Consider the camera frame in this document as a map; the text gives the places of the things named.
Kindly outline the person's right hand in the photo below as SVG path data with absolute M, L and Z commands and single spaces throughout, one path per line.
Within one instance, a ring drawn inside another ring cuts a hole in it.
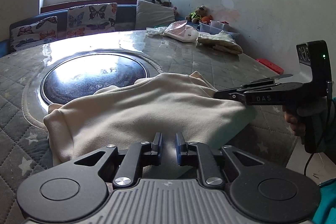
M 295 136 L 304 136 L 306 126 L 303 117 L 308 113 L 308 110 L 283 105 L 282 111 L 284 112 L 285 121 L 289 124 L 293 134 Z

